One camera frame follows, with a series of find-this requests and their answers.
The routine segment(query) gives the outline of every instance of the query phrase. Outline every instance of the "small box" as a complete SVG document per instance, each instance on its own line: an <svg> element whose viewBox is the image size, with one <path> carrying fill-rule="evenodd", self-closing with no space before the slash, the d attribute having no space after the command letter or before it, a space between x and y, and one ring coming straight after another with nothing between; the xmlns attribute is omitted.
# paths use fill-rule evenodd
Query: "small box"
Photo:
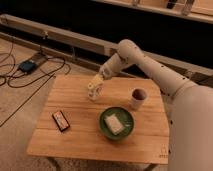
<svg viewBox="0 0 213 171"><path fill-rule="evenodd" d="M65 118L62 111L58 111L56 113L53 113L52 117L55 120L55 122L56 122L56 124L57 124L57 126L58 126L58 128L61 132L65 131L66 129L68 129L70 127L70 124L67 121L67 119Z"/></svg>

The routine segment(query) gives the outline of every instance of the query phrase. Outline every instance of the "cup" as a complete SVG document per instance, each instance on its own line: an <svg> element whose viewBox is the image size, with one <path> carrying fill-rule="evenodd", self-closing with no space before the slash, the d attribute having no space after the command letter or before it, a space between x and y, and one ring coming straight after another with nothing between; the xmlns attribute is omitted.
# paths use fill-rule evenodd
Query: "cup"
<svg viewBox="0 0 213 171"><path fill-rule="evenodd" d="M145 90L135 89L132 92L130 106L134 110L138 110L141 107L141 105L143 104L143 102L145 101L146 98L147 98L147 93L146 93Z"/></svg>
<svg viewBox="0 0 213 171"><path fill-rule="evenodd" d="M103 87L103 77L100 74L96 74L95 77L87 85L88 97L90 100L96 100Z"/></svg>

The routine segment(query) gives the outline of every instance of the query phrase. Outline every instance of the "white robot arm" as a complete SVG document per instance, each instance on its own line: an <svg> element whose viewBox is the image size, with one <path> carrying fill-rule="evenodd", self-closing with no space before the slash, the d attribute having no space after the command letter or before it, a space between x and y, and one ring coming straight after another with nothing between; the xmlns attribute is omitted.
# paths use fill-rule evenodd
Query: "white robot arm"
<svg viewBox="0 0 213 171"><path fill-rule="evenodd" d="M100 68L103 79L136 64L173 100L169 171L213 170L213 90L199 86L143 54L130 40Z"/></svg>

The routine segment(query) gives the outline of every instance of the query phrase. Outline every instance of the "brown cup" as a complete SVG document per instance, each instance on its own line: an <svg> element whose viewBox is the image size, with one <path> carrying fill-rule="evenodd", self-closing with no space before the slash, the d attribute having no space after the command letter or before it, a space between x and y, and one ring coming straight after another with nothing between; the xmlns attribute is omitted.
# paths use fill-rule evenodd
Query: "brown cup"
<svg viewBox="0 0 213 171"><path fill-rule="evenodd" d="M134 110L138 110L141 107L141 105L143 104L143 102L145 101L146 98L147 98L147 93L146 93L145 90L135 89L132 92L130 106Z"/></svg>

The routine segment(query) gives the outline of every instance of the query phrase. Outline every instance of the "table leg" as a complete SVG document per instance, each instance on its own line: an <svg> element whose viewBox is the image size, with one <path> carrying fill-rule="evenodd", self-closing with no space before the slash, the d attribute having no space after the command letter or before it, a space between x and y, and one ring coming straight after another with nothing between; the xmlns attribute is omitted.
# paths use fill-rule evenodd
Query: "table leg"
<svg viewBox="0 0 213 171"><path fill-rule="evenodd" d="M144 169L144 171L152 171L157 166L158 166L157 164L150 164L146 169Z"/></svg>
<svg viewBox="0 0 213 171"><path fill-rule="evenodd" d="M61 167L53 157L46 157L47 160L56 168L56 171L61 171Z"/></svg>

